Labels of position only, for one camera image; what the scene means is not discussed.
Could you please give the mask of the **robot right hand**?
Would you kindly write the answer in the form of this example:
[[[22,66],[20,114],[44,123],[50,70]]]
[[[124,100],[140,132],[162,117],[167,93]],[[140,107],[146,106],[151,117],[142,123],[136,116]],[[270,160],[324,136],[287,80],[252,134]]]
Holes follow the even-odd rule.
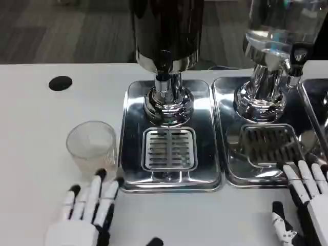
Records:
[[[303,233],[286,220],[283,204],[272,203],[272,224],[281,245],[327,245],[327,165],[299,160],[299,173],[286,163],[277,163],[286,175]]]

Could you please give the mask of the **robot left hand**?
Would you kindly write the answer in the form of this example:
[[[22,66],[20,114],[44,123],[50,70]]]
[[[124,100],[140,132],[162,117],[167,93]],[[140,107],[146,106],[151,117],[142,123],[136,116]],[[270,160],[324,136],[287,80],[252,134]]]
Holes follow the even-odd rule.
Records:
[[[66,193],[59,220],[51,224],[44,245],[109,245],[115,200],[125,175],[118,169],[112,181],[104,184],[107,171],[99,169],[90,185],[80,193],[75,184]]]

